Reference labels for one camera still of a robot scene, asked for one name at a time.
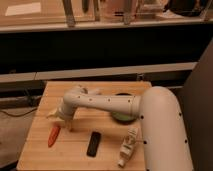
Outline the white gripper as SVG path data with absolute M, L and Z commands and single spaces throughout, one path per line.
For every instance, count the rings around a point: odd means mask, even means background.
M 62 108 L 58 107 L 57 111 L 51 111 L 46 115 L 46 118 L 57 118 L 60 117 L 65 121 L 66 128 L 68 131 L 72 131 L 73 128 L 73 117 L 74 117 L 74 109 L 73 108 Z

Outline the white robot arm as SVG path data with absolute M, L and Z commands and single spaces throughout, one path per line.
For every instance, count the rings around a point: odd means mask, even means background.
M 154 86 L 142 95 L 100 95 L 86 93 L 84 87 L 77 86 L 64 94 L 48 117 L 71 124 L 78 107 L 139 117 L 149 171 L 193 171 L 180 104 L 168 88 Z

